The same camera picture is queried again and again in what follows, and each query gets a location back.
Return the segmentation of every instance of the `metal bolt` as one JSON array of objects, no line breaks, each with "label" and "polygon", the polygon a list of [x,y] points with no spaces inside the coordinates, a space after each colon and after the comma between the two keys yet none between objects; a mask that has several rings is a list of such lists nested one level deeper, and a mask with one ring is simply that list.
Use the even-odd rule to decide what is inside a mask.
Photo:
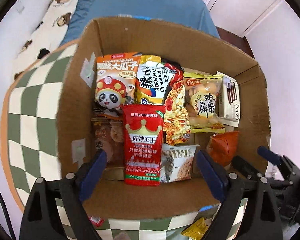
[{"label": "metal bolt", "polygon": [[238,177],[238,175],[235,174],[235,173],[233,173],[233,172],[231,172],[231,173],[229,174],[229,178],[231,178],[231,179],[237,179],[237,177]]},{"label": "metal bolt", "polygon": [[43,182],[43,178],[41,178],[41,177],[37,178],[35,182],[38,183],[38,184],[40,184],[41,182]]},{"label": "metal bolt", "polygon": [[74,178],[74,173],[70,172],[66,175],[67,179],[73,179]]},{"label": "metal bolt", "polygon": [[260,180],[264,184],[266,184],[268,182],[267,178],[265,178],[265,177],[261,177]]}]

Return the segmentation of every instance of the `dark brown floor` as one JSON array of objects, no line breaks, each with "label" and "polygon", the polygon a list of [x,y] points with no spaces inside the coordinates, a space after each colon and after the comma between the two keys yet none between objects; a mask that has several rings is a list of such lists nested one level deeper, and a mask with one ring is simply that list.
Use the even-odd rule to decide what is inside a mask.
[{"label": "dark brown floor", "polygon": [[250,57],[254,58],[254,55],[252,53],[252,50],[249,46],[249,43],[248,43],[246,37],[241,38],[231,32],[228,32],[224,29],[219,28],[219,27],[217,27],[217,31],[222,40],[227,41],[230,44],[238,47],[239,49],[241,49],[242,51],[247,53]]}]

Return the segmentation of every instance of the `orange trim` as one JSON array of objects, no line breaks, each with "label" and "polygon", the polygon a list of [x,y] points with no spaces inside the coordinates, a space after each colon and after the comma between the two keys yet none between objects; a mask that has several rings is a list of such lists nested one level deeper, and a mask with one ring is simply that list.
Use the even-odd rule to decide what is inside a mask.
[{"label": "orange trim", "polygon": [[[61,49],[69,47],[70,45],[75,44],[75,43],[78,43],[78,39],[66,43],[65,45],[61,46],[60,48],[56,49],[53,52],[57,52]],[[18,76],[17,79],[22,77],[24,75],[24,73],[26,73],[39,60],[37,60],[36,62],[32,63],[29,67],[27,67],[24,70],[24,72],[20,76]],[[11,192],[14,200],[16,201],[18,207],[20,208],[21,212],[23,212],[25,208],[24,208],[23,203],[19,197],[19,194],[13,184],[12,174],[11,174],[11,170],[10,170],[9,155],[8,155],[8,106],[9,106],[10,94],[16,85],[17,85],[17,82],[14,82],[9,87],[9,89],[6,92],[6,95],[4,97],[4,101],[3,101],[2,114],[1,114],[1,120],[0,120],[0,156],[1,156],[3,171],[6,176],[10,192]]]}]

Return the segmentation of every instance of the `door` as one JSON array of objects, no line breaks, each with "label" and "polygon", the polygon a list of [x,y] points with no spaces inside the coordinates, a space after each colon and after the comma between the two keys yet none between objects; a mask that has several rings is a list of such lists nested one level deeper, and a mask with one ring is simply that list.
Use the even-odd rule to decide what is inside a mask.
[{"label": "door", "polygon": [[217,27],[240,37],[275,0],[215,0],[210,10]]}]

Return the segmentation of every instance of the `green and white checkered cloth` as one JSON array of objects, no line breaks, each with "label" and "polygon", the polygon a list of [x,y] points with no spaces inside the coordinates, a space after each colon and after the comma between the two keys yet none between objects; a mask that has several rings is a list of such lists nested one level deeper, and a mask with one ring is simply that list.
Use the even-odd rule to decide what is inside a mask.
[{"label": "green and white checkered cloth", "polygon": [[[26,71],[11,91],[8,154],[14,187],[23,205],[38,177],[61,179],[56,114],[65,71],[76,49],[77,44],[73,44],[47,55]],[[68,238],[75,239],[62,201],[56,202]],[[239,228],[243,208],[242,204],[229,236]],[[156,220],[105,219],[96,230],[103,240],[113,240],[121,233],[130,240],[188,240],[180,233],[200,217],[211,218],[215,211],[216,207]]]}]

